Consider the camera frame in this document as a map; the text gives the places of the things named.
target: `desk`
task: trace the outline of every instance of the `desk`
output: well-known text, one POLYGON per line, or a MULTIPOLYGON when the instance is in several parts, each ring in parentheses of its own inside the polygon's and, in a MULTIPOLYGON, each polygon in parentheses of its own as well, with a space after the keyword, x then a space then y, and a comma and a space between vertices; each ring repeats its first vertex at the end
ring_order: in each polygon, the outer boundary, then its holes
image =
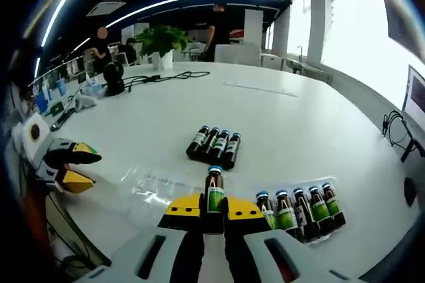
POLYGON ((98 180, 96 186, 67 196, 64 205, 106 256, 150 225, 149 219, 134 222, 146 215, 129 208, 134 198, 130 188, 119 200, 112 199, 117 189, 123 191, 123 177, 161 171, 202 188, 207 166, 188 160, 185 149, 205 124, 242 135, 225 189, 260 191, 281 182, 335 176, 347 226, 312 249, 342 273, 364 274, 412 226, 419 210, 417 202, 411 208, 405 203, 399 158, 379 129, 332 87, 286 72, 201 62, 175 63, 167 71, 131 66, 124 77, 186 70, 211 74, 134 86, 130 94, 100 100, 73 115, 56 132, 88 142, 103 156, 98 163, 79 167, 98 180), (108 201, 123 208, 113 209, 108 201))

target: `blue bottle cap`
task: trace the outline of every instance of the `blue bottle cap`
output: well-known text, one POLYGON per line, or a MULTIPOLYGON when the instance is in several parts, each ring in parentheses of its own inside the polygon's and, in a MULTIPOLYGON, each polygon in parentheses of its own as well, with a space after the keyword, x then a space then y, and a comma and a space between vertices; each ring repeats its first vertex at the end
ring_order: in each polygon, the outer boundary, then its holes
POLYGON ((257 194, 255 195, 255 198, 256 198, 257 200, 259 200, 259 198, 263 198, 263 197, 268 198, 268 192, 267 192, 267 191, 260 191, 259 193, 257 193, 257 194))
POLYGON ((208 167, 208 173, 210 173, 211 171, 217 171, 219 173, 222 173, 223 168, 218 166, 218 165, 212 165, 212 166, 208 167))
POLYGON ((280 195, 288 195, 288 192, 286 190, 277 190, 276 196, 279 197, 280 195))
POLYGON ((313 187, 308 188, 308 191, 319 191, 319 188, 314 185, 313 187))
POLYGON ((296 195, 299 192, 304 192, 303 188, 295 188, 294 189, 294 195, 296 195))

